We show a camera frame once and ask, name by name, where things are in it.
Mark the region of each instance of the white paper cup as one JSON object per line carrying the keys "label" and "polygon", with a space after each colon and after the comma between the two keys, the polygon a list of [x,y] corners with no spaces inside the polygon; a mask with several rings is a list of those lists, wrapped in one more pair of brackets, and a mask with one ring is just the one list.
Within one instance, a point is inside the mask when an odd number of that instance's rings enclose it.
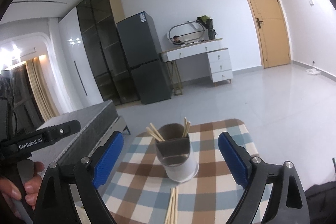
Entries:
{"label": "white paper cup", "polygon": [[157,158],[176,182],[192,179],[199,168],[189,136],[182,138],[183,130],[181,124],[167,124],[158,130],[165,141],[155,143]]}

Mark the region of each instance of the refrigerator label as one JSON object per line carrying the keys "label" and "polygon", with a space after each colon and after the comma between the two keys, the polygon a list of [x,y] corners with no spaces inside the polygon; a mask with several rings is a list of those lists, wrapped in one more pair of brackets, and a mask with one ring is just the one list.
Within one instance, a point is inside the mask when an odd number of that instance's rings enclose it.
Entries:
{"label": "refrigerator label", "polygon": [[141,22],[145,22],[146,21],[146,17],[145,17],[144,13],[140,14],[140,19],[141,19]]}

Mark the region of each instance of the human hand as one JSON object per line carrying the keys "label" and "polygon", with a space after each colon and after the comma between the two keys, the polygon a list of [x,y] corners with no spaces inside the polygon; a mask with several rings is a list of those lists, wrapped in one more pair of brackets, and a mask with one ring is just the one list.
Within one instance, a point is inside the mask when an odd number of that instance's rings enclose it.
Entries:
{"label": "human hand", "polygon": [[[41,187],[42,178],[38,174],[38,172],[41,172],[44,170],[44,164],[42,162],[34,162],[34,177],[27,181],[24,185],[26,190],[26,202],[32,206],[33,210],[35,210],[35,204],[38,192]],[[20,217],[19,212],[14,206],[13,201],[11,198],[14,198],[16,200],[21,200],[21,193],[18,190],[18,188],[12,183],[10,180],[8,180],[5,177],[0,178],[0,192],[2,193],[3,197],[5,198],[7,204],[11,208],[12,212],[16,217]]]}

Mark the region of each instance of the wooden chopstick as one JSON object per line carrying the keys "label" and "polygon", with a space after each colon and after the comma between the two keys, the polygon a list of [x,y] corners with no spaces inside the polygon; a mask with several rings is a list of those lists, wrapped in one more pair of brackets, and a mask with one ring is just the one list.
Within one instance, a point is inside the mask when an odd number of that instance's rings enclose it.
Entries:
{"label": "wooden chopstick", "polygon": [[174,188],[174,194],[173,194],[173,199],[172,199],[172,204],[171,204],[171,211],[170,211],[170,222],[169,224],[174,224],[175,222],[175,197],[176,197],[176,189]]}
{"label": "wooden chopstick", "polygon": [[179,199],[179,188],[176,187],[175,188],[175,221],[174,221],[174,224],[177,224],[177,211],[178,211],[178,208],[177,208],[177,201]]}
{"label": "wooden chopstick", "polygon": [[190,122],[187,122],[187,125],[185,126],[184,131],[183,131],[182,138],[188,135],[189,127],[190,127]]}
{"label": "wooden chopstick", "polygon": [[167,214],[166,214],[166,219],[165,219],[165,224],[169,224],[170,223],[170,217],[171,217],[171,209],[172,209],[172,204],[173,204],[173,197],[174,197],[174,191],[175,188],[171,188],[170,189],[170,199],[169,199],[169,205],[168,205],[168,210],[167,210]]}
{"label": "wooden chopstick", "polygon": [[153,128],[153,130],[154,130],[154,132],[156,133],[156,135],[162,140],[162,141],[164,141],[164,138],[161,136],[161,134],[157,131],[157,129],[155,128],[155,126],[152,124],[152,123],[150,123],[149,124],[152,128]]}
{"label": "wooden chopstick", "polygon": [[165,224],[177,224],[178,199],[179,199],[179,188],[178,187],[171,188],[169,205],[165,218]]}
{"label": "wooden chopstick", "polygon": [[146,127],[146,130],[149,134],[151,134],[158,142],[162,142],[162,140],[149,128]]}

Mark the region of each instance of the black bag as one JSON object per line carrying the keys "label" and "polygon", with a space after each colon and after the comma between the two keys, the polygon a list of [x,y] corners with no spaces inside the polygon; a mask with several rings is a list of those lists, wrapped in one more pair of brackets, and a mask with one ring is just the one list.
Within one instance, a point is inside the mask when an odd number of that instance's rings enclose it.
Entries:
{"label": "black bag", "polygon": [[336,182],[314,185],[305,191],[311,224],[336,223]]}

